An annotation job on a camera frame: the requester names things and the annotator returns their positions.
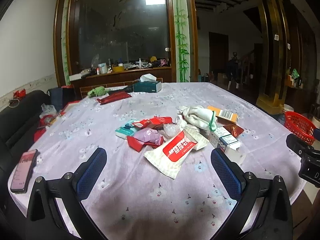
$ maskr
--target teal box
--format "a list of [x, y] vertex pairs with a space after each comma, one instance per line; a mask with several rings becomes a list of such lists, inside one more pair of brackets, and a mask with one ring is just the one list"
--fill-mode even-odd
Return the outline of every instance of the teal box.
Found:
[[145, 82], [137, 82], [133, 84], [134, 92], [157, 93], [161, 89], [162, 89], [161, 82], [145, 81]]

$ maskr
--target white box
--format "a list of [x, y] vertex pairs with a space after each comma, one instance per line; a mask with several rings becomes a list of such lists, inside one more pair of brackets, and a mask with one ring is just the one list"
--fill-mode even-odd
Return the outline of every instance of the white box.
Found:
[[244, 161], [246, 155], [238, 152], [241, 143], [224, 127], [218, 127], [214, 132], [210, 132], [209, 141], [213, 147], [220, 148], [232, 162], [240, 165]]

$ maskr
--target smartphone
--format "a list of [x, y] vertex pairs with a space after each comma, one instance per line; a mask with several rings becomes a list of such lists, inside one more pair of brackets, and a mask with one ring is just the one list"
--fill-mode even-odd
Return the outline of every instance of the smartphone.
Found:
[[38, 150], [32, 150], [22, 154], [11, 182], [10, 190], [12, 193], [27, 192], [37, 154]]

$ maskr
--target golden pillar base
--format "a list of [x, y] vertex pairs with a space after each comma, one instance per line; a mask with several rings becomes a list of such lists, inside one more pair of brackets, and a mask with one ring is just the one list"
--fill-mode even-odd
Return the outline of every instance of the golden pillar base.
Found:
[[273, 101], [266, 98], [265, 95], [259, 95], [256, 105], [266, 111], [268, 114], [281, 114], [283, 112], [284, 100], [277, 97]]

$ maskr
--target black bag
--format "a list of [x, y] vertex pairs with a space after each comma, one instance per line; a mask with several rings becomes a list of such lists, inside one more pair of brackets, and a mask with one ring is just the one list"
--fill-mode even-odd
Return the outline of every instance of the black bag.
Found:
[[67, 103], [76, 100], [76, 93], [73, 88], [52, 88], [47, 91], [50, 97], [50, 104], [54, 105], [57, 112], [62, 110]]

